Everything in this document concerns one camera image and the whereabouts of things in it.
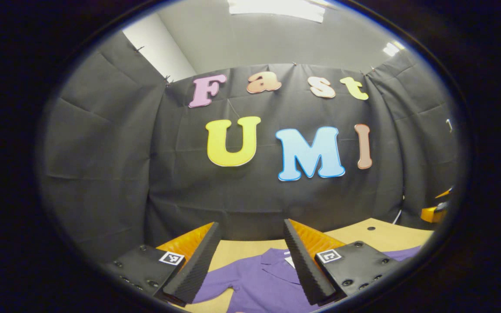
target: letter u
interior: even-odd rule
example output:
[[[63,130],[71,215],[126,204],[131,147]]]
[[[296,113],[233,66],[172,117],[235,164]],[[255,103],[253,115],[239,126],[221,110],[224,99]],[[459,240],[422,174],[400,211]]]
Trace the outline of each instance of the letter u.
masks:
[[[249,162],[256,153],[256,125],[260,117],[241,117],[237,123],[243,127],[243,147],[238,152],[229,152],[225,148],[229,120],[216,120],[206,124],[208,130],[208,158],[219,166],[242,166]]]

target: purple shirt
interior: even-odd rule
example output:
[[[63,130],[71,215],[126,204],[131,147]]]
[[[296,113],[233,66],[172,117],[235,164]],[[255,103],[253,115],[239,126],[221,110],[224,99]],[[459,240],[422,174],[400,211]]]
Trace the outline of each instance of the purple shirt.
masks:
[[[384,253],[401,261],[419,249]],[[193,303],[213,299],[231,287],[234,293],[227,313],[309,313],[319,309],[318,305],[308,303],[296,270],[285,260],[290,256],[289,250],[271,248],[262,255],[211,271]]]

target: pink letter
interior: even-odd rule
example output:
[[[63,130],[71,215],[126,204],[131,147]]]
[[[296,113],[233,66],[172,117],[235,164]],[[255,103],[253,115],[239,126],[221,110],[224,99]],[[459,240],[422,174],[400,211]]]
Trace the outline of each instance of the pink letter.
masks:
[[[204,107],[205,105],[209,105],[212,100],[208,99],[208,93],[212,96],[217,95],[219,91],[219,84],[217,82],[225,83],[225,81],[227,81],[227,77],[223,74],[195,79],[194,84],[196,87],[194,89],[193,101],[189,103],[189,107]]]

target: black fabric backdrop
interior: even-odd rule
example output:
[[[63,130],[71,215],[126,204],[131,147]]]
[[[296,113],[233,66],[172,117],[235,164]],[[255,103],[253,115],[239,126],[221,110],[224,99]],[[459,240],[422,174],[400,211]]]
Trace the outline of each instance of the black fabric backdrop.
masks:
[[[433,228],[420,212],[455,182],[457,144],[445,122],[453,105],[414,60],[402,51],[366,76],[314,65],[243,66],[165,87],[119,33],[87,58],[48,106],[41,176],[48,207],[99,261],[211,221],[220,222],[225,240],[279,239],[284,218],[327,231],[370,217],[392,222],[401,209],[398,224]],[[261,71],[276,73],[282,87],[248,93],[248,77]],[[189,108],[193,80],[217,74],[227,82],[212,103]],[[336,97],[313,95],[312,76],[328,79]],[[339,82],[344,77],[360,81],[369,99],[352,97]],[[237,167],[213,164],[205,125],[229,119],[226,145],[238,151],[237,120],[248,116],[262,119],[254,158]],[[357,168],[357,123],[371,131],[373,165],[366,170]],[[339,131],[345,174],[281,182],[276,131],[295,128],[312,143],[326,126]]]

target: white ceiling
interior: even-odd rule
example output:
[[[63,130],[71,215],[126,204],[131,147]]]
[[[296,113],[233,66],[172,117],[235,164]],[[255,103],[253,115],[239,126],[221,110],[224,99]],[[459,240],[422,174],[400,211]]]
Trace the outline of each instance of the white ceiling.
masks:
[[[227,0],[181,0],[157,14],[196,73],[291,62],[366,73],[389,59],[382,49],[396,39],[348,8],[327,8],[322,23],[274,14],[231,15]]]

